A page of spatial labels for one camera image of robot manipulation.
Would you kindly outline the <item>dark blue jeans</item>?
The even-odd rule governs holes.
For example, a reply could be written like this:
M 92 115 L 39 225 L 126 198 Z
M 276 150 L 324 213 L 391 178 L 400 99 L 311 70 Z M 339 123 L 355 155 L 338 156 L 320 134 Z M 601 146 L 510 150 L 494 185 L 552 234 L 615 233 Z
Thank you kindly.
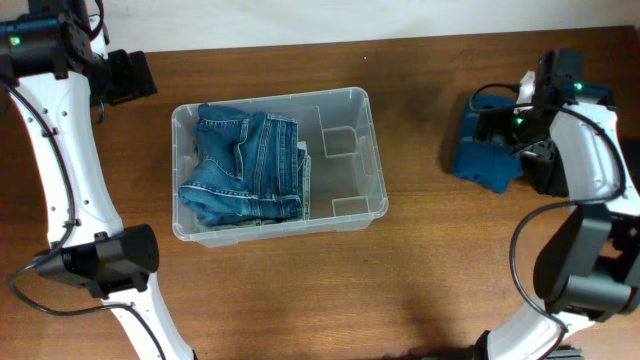
M 295 119 L 201 104 L 194 135 L 198 164 L 178 196 L 201 223 L 302 215 Z

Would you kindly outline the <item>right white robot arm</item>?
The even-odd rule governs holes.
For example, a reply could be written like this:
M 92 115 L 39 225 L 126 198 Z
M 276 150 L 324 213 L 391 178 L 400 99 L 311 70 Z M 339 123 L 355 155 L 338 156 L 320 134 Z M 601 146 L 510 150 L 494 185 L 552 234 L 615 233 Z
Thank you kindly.
M 498 145 L 512 157 L 559 160 L 568 200 L 527 214 L 510 240 L 509 267 L 524 300 L 500 327 L 484 332 L 471 359 L 579 359 L 562 342 L 572 334 L 629 314 L 639 306 L 639 193 L 616 133 L 611 89 L 584 81 L 584 54 L 546 52 L 538 69 L 509 85 L 516 101 L 476 90 L 467 112 L 477 118 L 470 140 Z M 516 266 L 523 228 L 544 212 L 567 208 L 568 218 L 539 253 L 534 290 Z

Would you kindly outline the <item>clear plastic storage container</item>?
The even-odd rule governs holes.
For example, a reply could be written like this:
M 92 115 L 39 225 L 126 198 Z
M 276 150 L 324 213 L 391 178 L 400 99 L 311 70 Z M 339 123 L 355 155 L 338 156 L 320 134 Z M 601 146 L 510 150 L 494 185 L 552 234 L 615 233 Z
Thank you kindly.
M 186 242 L 218 247 L 243 241 L 360 230 L 388 210 L 370 99 L 359 87 L 227 101 L 247 113 L 293 118 L 308 151 L 310 217 L 264 226 L 213 230 L 199 224 L 179 197 L 172 197 L 172 230 Z

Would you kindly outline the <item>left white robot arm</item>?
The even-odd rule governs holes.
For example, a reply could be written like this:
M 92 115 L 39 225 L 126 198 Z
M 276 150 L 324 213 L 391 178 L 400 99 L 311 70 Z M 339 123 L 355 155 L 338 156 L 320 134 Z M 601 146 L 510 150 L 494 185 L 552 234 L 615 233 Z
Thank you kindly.
M 49 247 L 30 269 L 83 288 L 114 314 L 142 359 L 192 359 L 163 300 L 148 225 L 125 227 L 106 187 L 91 110 L 154 95 L 145 55 L 108 50 L 102 15 L 82 1 L 30 0 L 1 25 L 1 84 L 31 141 Z

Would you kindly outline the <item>teal blue garment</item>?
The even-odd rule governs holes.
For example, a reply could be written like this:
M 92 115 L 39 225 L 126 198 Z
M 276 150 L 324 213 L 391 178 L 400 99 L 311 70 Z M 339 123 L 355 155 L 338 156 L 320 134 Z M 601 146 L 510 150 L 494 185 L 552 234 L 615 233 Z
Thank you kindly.
M 506 192 L 513 179 L 524 175 L 521 159 L 512 156 L 501 135 L 490 141 L 476 141 L 481 116 L 466 105 L 459 128 L 452 167 L 454 176 L 482 185 L 495 193 Z

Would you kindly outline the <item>light blue jeans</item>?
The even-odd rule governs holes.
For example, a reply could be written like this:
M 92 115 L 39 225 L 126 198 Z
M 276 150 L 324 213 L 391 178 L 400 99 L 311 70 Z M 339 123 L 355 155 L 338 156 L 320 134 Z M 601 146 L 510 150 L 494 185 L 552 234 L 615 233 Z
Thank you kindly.
M 298 175 L 299 175 L 299 183 L 302 185 L 302 210 L 303 213 L 301 216 L 288 218 L 288 219 L 245 219 L 243 221 L 227 224 L 227 225 L 215 225 L 208 226 L 201 223 L 197 217 L 194 217 L 195 220 L 195 228 L 197 232 L 209 232 L 209 231 L 221 231 L 235 228 L 244 228 L 244 227 L 258 227 L 258 226 L 266 226 L 272 224 L 286 223 L 286 222 L 297 222 L 304 221 L 310 219 L 311 214 L 311 156 L 309 155 L 307 149 L 306 141 L 299 141 L 297 143 L 298 147 Z

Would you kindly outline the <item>black garment with logo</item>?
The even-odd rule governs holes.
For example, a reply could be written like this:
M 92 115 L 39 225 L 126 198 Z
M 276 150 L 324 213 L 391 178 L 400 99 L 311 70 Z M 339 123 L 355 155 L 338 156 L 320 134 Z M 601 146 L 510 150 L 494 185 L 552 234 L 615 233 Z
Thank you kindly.
M 553 141 L 534 143 L 524 148 L 520 155 L 538 194 L 552 197 L 569 196 L 562 158 Z

